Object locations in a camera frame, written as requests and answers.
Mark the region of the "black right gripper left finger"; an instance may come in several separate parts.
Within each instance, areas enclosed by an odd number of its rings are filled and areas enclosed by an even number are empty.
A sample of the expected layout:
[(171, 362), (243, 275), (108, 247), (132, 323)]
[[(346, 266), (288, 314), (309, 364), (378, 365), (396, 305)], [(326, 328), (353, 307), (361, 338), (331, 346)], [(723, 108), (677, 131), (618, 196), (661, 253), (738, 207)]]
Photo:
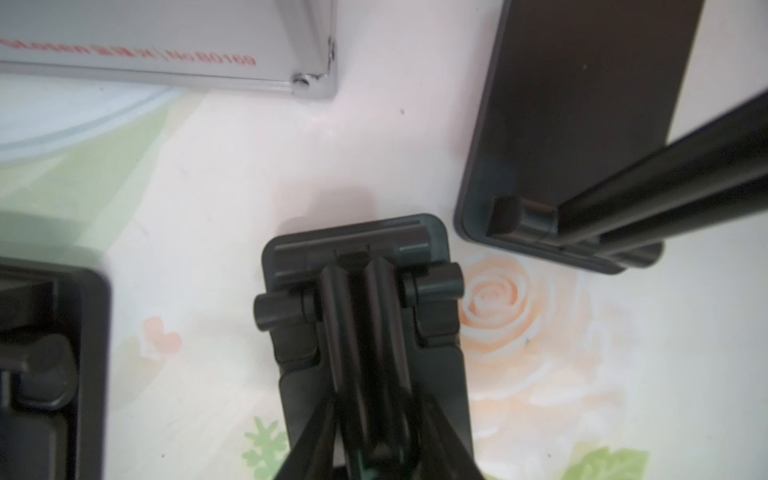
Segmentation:
[(344, 479), (345, 467), (334, 464), (339, 433), (337, 399), (329, 395), (314, 410), (309, 422), (283, 462), (275, 480)]

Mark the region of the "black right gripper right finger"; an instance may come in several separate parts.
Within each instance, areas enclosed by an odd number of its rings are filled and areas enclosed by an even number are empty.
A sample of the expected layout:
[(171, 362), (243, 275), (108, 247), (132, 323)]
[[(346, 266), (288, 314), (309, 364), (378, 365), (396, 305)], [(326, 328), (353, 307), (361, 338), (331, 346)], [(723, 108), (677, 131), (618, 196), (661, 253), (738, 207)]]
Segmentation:
[(434, 398), (417, 394), (420, 437), (420, 478), (484, 480), (468, 449)]

